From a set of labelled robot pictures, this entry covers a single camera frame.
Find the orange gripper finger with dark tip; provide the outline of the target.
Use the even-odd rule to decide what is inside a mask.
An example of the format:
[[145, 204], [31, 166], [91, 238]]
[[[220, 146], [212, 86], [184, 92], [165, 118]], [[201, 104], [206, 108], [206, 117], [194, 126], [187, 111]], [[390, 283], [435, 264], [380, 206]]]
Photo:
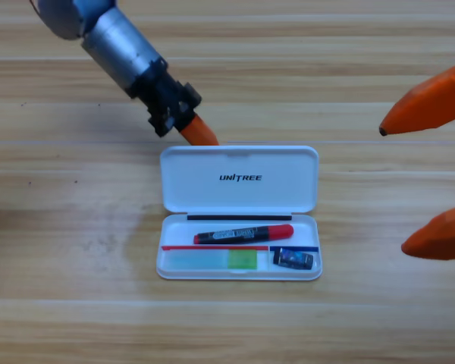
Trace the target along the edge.
[[455, 66], [414, 86], [384, 117], [380, 134], [435, 129], [455, 120]]

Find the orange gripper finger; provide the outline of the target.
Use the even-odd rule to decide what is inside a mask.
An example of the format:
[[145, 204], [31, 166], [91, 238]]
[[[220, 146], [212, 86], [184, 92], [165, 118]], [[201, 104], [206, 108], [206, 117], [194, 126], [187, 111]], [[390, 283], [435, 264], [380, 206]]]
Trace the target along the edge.
[[401, 246], [408, 256], [422, 259], [455, 259], [455, 208], [441, 213], [413, 233]]

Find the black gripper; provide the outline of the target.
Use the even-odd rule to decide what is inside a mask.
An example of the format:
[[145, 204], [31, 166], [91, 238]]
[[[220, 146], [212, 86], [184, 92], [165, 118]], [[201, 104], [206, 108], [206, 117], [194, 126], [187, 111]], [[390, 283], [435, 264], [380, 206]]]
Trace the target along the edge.
[[201, 95], [189, 83], [175, 80], [166, 61], [151, 61], [131, 85], [130, 97], [147, 107], [149, 123], [159, 137], [175, 127], [191, 146], [219, 146], [212, 129], [195, 113]]

